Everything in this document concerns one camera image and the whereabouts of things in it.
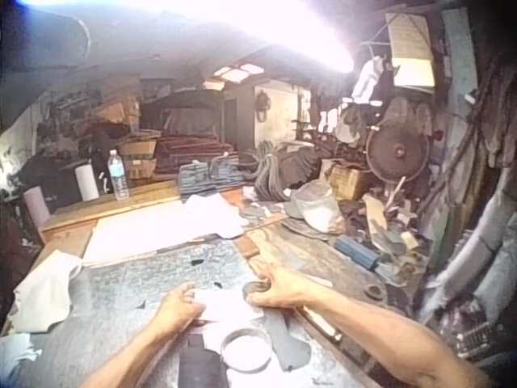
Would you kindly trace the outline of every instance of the wooden board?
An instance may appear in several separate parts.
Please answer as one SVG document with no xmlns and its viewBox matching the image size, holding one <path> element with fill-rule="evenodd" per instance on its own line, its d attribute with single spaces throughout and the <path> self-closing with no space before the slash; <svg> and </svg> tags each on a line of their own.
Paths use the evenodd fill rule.
<svg viewBox="0 0 517 388">
<path fill-rule="evenodd" d="M 254 270 L 266 263 L 299 269 L 331 281 L 335 289 L 349 297 L 386 307 L 386 300 L 374 302 L 364 293 L 366 285 L 378 285 L 385 291 L 384 283 L 325 242 L 295 234 L 279 223 L 251 230 L 246 235 L 260 250 L 260 255 L 250 261 Z"/>
<path fill-rule="evenodd" d="M 126 213 L 130 210 L 158 205 L 179 199 L 178 185 L 175 181 L 149 184 L 130 190 L 127 200 L 116 200 L 115 195 L 109 194 L 96 200 L 79 202 L 58 209 L 42 226 L 39 231 L 44 243 L 50 241 L 56 232 L 67 228 L 94 225 L 93 221 Z"/>
</svg>

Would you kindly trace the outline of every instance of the cylinder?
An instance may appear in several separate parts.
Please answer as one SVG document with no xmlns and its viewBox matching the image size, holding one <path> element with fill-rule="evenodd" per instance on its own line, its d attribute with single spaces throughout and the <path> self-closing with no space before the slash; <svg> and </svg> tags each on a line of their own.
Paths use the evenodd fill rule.
<svg viewBox="0 0 517 388">
<path fill-rule="evenodd" d="M 43 193 L 41 192 L 41 187 L 36 186 L 35 188 L 27 190 L 23 194 L 23 198 L 27 204 L 27 208 L 29 210 L 29 214 L 31 214 L 34 225 L 36 228 L 39 228 L 41 224 L 47 221 L 50 217 L 47 204 L 45 203 Z"/>
<path fill-rule="evenodd" d="M 82 200 L 99 198 L 99 190 L 97 189 L 97 182 L 95 181 L 94 170 L 91 164 L 85 164 L 76 168 L 75 177 L 78 180 Z"/>
</svg>

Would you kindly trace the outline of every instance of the water bottle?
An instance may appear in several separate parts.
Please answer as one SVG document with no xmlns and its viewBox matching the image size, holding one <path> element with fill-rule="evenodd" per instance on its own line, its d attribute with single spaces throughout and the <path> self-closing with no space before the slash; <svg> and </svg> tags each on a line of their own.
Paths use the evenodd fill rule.
<svg viewBox="0 0 517 388">
<path fill-rule="evenodd" d="M 110 158 L 107 160 L 107 168 L 110 171 L 111 182 L 117 200 L 129 198 L 128 182 L 124 173 L 124 163 L 122 158 L 117 155 L 116 150 L 110 151 Z"/>
</svg>

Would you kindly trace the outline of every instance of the stack of leather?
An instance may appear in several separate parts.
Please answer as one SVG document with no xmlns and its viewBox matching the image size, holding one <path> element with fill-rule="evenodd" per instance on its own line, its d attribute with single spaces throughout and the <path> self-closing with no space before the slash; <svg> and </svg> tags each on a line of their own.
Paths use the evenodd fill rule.
<svg viewBox="0 0 517 388">
<path fill-rule="evenodd" d="M 228 152 L 235 155 L 233 147 L 215 139 L 193 136 L 165 136 L 156 145 L 156 169 L 154 180 L 167 180 L 179 173 L 181 166 L 199 162 L 211 162 Z"/>
<path fill-rule="evenodd" d="M 255 191 L 261 200 L 286 201 L 286 188 L 317 177 L 321 159 L 312 146 L 279 145 L 258 162 Z"/>
<path fill-rule="evenodd" d="M 228 155 L 214 158 L 208 168 L 206 162 L 190 163 L 179 168 L 178 185 L 181 196 L 207 194 L 236 188 L 244 183 L 244 175 Z"/>
</svg>

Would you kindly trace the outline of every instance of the black leather piece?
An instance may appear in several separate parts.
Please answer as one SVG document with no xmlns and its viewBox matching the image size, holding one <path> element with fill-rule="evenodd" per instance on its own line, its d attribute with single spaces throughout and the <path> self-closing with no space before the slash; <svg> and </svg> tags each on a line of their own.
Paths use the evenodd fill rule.
<svg viewBox="0 0 517 388">
<path fill-rule="evenodd" d="M 179 352 L 178 388 L 229 388 L 219 353 L 204 349 L 202 335 L 190 335 Z"/>
<path fill-rule="evenodd" d="M 246 299 L 249 293 L 263 293 L 271 285 L 263 281 L 251 281 L 242 288 L 242 296 Z M 291 337 L 281 309 L 264 308 L 267 334 L 271 338 L 280 368 L 291 371 L 302 368 L 310 362 L 312 349 L 310 344 Z"/>
</svg>

